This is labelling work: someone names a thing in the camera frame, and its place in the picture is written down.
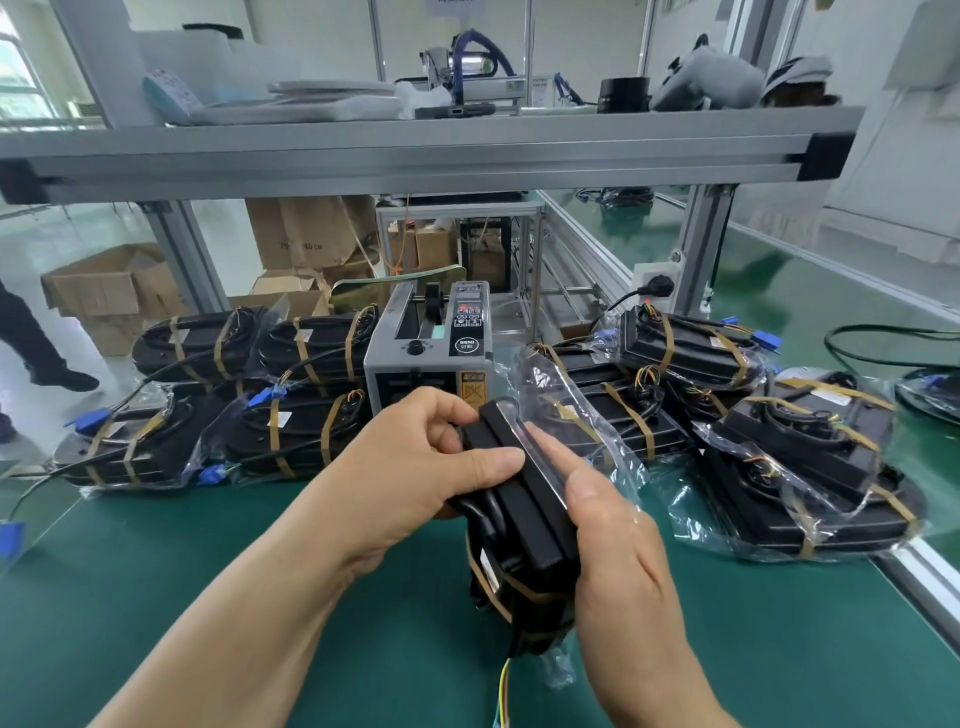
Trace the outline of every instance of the hand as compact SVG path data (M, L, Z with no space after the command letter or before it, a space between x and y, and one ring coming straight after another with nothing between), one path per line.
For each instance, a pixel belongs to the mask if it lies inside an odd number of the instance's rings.
M463 452L454 425L476 422L459 397L421 387L376 415L292 506L332 531L352 575L379 566L390 546L444 510L450 497L504 482L519 448Z
M620 728L735 726L686 641L657 524L556 438L527 426L566 478L580 549L577 634L600 705Z

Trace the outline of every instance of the forearm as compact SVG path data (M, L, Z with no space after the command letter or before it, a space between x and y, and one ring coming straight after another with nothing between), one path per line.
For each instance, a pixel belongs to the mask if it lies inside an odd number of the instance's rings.
M295 520L288 512L281 521ZM349 584L336 545L278 522L171 627L91 728L285 724Z

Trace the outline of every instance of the person's leg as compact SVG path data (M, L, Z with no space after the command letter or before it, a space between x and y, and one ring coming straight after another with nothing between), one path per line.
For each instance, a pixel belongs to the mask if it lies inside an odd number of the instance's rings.
M74 392L89 392L100 386L93 376L67 369L66 361L19 296L0 281L0 340L20 355L30 371L30 381L40 386L58 386Z

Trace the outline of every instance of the black cylinder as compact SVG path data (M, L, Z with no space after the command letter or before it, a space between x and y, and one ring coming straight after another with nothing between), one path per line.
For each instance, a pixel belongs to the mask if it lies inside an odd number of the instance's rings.
M639 113L650 110L646 76L627 76L622 79L604 79L600 84L597 113Z

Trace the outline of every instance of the left hand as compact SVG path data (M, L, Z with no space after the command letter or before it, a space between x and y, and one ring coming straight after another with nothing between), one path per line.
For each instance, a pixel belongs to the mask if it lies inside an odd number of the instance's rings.
M336 539L353 576L369 573L448 498L498 485L523 466L519 448L463 452L452 425L477 418L459 397L421 387L378 413L290 510Z

